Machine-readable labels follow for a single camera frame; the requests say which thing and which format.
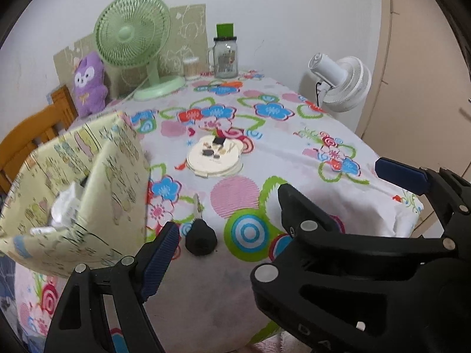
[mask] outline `cream colored round lid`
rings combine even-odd
[[[225,139],[222,145],[214,144],[214,135],[204,136],[190,149],[188,168],[198,175],[221,175],[235,170],[239,163],[243,143],[238,139]]]

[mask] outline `blue gripper pad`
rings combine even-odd
[[[157,293],[163,276],[167,271],[170,261],[177,249],[180,241],[180,230],[175,223],[167,223],[160,231],[159,235],[151,243],[159,244],[150,258],[149,264],[145,267],[142,278],[142,289],[140,292],[142,300],[145,302],[150,296]]]
[[[402,187],[416,195],[423,195],[429,190],[427,173],[418,168],[404,165],[395,160],[379,158],[374,166],[379,178]]]

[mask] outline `fan grille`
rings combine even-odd
[[[145,65],[169,38],[169,8],[162,0],[115,0],[98,17],[94,34],[105,62],[124,68]]]
[[[357,106],[366,96],[371,84],[369,69],[356,57],[345,57],[337,61],[338,65],[347,70],[345,82],[331,89],[324,103],[335,112],[345,112]]]

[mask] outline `electric fan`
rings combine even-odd
[[[98,17],[95,41],[103,61],[122,67],[147,65],[148,79],[135,100],[161,97],[185,84],[181,76],[159,77],[157,54],[170,35],[170,12],[162,0],[114,0]]]
[[[318,53],[309,61],[309,69],[321,79],[317,84],[317,105],[342,113],[358,106],[371,87],[370,70],[356,57],[337,62]]]

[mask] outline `wooden chair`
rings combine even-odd
[[[0,143],[0,189],[10,190],[11,182],[28,155],[38,146],[35,140],[46,143],[57,137],[54,126],[62,124],[67,130],[77,118],[77,110],[66,86],[51,94],[52,104],[16,126]]]

